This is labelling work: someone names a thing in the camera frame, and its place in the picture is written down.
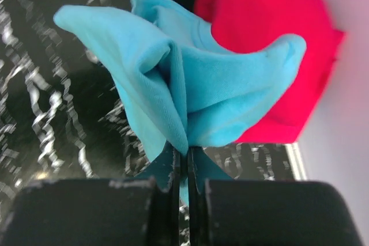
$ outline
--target white surface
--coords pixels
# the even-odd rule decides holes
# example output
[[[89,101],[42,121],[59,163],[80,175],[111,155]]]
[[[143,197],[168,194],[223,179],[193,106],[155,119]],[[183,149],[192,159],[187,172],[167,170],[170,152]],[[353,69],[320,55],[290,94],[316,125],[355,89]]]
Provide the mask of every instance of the white surface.
[[[331,183],[343,194],[369,245],[369,0],[327,2],[348,36],[299,146],[308,178]]]

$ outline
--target light blue fabric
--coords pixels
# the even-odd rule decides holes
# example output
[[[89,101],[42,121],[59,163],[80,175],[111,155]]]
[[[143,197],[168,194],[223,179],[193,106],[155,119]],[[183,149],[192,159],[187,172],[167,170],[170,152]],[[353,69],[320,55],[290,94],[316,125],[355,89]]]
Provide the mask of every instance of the light blue fabric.
[[[306,50],[285,35],[263,51],[234,54],[210,24],[171,0],[113,7],[64,6],[54,16],[111,73],[132,130],[152,161],[168,140],[224,146],[256,124],[295,79]]]

